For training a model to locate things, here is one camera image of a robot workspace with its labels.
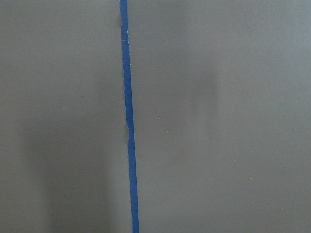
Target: blue tape strip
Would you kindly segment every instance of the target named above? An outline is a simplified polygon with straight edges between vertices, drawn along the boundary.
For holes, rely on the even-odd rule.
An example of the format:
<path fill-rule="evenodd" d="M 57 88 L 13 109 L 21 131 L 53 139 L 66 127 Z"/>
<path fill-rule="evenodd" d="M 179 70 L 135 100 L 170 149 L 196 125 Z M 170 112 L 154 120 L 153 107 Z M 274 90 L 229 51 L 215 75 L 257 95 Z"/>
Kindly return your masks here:
<path fill-rule="evenodd" d="M 133 233 L 139 233 L 132 82 L 131 82 L 131 66 L 130 66 L 130 45 L 128 42 L 127 0 L 120 0 L 120 12 L 122 17 L 121 40 L 122 40 L 122 56 L 123 56 L 123 71 L 124 71 L 126 123 L 128 128 L 127 149 L 128 149 L 128 164 L 130 175 L 132 230 Z"/>

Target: gray surface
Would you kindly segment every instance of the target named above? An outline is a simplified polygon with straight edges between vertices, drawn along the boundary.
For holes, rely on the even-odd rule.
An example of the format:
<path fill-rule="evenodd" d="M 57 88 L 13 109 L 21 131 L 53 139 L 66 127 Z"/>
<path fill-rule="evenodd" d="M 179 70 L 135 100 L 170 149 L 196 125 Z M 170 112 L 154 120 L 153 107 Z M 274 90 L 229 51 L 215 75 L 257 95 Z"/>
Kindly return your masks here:
<path fill-rule="evenodd" d="M 311 232 L 310 11 L 129 0 L 142 233 Z"/>
<path fill-rule="evenodd" d="M 119 2 L 0 2 L 0 232 L 129 233 Z"/>

